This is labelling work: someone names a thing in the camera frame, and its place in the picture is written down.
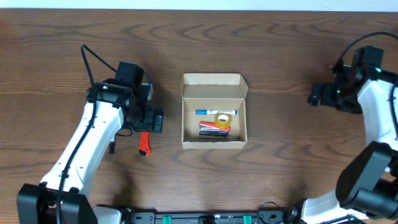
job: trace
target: yellow tape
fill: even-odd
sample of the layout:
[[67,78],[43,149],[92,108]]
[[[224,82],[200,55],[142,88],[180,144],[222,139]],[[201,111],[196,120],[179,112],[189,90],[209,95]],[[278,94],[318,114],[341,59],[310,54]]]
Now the yellow tape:
[[228,128],[231,125],[232,116],[226,113],[216,114],[215,124],[219,128]]

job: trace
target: cardboard box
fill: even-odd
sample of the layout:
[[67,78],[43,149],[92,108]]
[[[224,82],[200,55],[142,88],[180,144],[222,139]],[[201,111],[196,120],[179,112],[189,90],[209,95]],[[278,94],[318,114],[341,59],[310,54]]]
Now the cardboard box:
[[[241,74],[186,73],[181,82],[182,148],[242,149],[248,141],[245,97],[248,86]],[[237,110],[228,137],[200,136],[199,122],[215,121],[215,115],[196,110]]]

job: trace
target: wooden table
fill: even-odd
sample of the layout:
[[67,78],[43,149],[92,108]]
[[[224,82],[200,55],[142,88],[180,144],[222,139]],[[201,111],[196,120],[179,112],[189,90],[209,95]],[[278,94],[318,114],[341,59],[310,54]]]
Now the wooden table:
[[[60,157],[81,118],[89,80],[84,42],[111,65],[138,63],[165,109],[152,155],[139,134],[105,154],[92,206],[166,211],[255,210],[335,188],[364,148],[363,117],[313,108],[313,82],[333,80],[339,54],[374,31],[398,31],[398,14],[0,10],[0,223],[17,223],[16,195],[38,184]],[[383,66],[398,71],[398,43],[375,37]],[[352,52],[347,55],[351,63]],[[89,56],[95,80],[114,73]],[[242,73],[249,85],[249,142],[243,150],[182,150],[180,82],[184,72]]]

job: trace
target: blue marker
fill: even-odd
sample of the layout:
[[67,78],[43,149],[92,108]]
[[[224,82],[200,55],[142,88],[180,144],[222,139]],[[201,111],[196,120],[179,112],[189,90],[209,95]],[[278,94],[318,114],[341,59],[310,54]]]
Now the blue marker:
[[197,114],[218,114],[218,113],[236,115],[238,114],[238,111],[237,110],[197,110]]

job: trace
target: box lid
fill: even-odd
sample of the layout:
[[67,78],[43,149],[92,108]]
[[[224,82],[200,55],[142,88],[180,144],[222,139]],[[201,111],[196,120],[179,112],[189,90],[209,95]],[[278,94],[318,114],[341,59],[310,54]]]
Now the box lid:
[[181,82],[183,99],[245,99],[247,92],[248,86],[238,73],[185,73]]

